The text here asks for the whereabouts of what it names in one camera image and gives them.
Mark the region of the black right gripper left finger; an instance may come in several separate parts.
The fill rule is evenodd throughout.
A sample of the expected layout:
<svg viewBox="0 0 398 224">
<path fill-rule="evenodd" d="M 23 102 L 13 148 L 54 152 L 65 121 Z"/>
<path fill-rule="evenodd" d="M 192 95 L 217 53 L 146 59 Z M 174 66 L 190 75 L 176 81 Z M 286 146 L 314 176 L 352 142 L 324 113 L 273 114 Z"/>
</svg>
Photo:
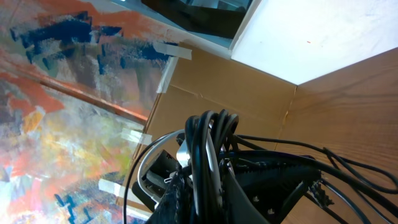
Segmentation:
<svg viewBox="0 0 398 224">
<path fill-rule="evenodd" d="M 192 216 L 193 189 L 187 171 L 179 170 L 173 177 L 155 212 L 146 224 L 187 224 Z"/>
</svg>

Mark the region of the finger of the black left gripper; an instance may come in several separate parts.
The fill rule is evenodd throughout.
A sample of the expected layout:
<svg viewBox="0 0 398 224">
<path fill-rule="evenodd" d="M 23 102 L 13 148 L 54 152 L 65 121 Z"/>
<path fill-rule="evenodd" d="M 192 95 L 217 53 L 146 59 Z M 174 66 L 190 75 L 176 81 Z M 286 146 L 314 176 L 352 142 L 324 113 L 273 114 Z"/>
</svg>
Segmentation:
<svg viewBox="0 0 398 224">
<path fill-rule="evenodd" d="M 307 191 L 321 178 L 319 170 L 273 151 L 230 151 L 220 157 L 232 163 L 234 171 L 225 178 L 229 197 L 287 199 L 299 188 Z"/>
</svg>

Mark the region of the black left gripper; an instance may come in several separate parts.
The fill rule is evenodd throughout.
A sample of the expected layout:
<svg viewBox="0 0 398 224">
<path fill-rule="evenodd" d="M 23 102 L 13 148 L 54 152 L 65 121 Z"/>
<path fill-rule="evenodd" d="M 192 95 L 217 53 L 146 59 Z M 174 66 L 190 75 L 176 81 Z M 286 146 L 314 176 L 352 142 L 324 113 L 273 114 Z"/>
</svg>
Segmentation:
<svg viewBox="0 0 398 224">
<path fill-rule="evenodd" d="M 143 186 L 150 193 L 162 198 L 179 165 L 167 151 L 160 151 L 149 163 L 149 167 L 144 169 Z M 155 210 L 156 202 L 140 188 L 138 181 L 133 183 L 132 192 L 150 211 Z"/>
</svg>

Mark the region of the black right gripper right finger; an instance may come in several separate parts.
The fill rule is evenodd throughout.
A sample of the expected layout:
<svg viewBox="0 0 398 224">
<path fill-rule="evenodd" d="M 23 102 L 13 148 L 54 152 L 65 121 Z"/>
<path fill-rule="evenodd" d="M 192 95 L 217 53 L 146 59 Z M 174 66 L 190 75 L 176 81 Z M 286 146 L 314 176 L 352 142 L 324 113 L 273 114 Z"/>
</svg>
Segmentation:
<svg viewBox="0 0 398 224">
<path fill-rule="evenodd" d="M 225 200 L 229 223 L 269 224 L 248 199 L 229 169 L 224 175 L 223 187 L 226 194 Z"/>
</svg>

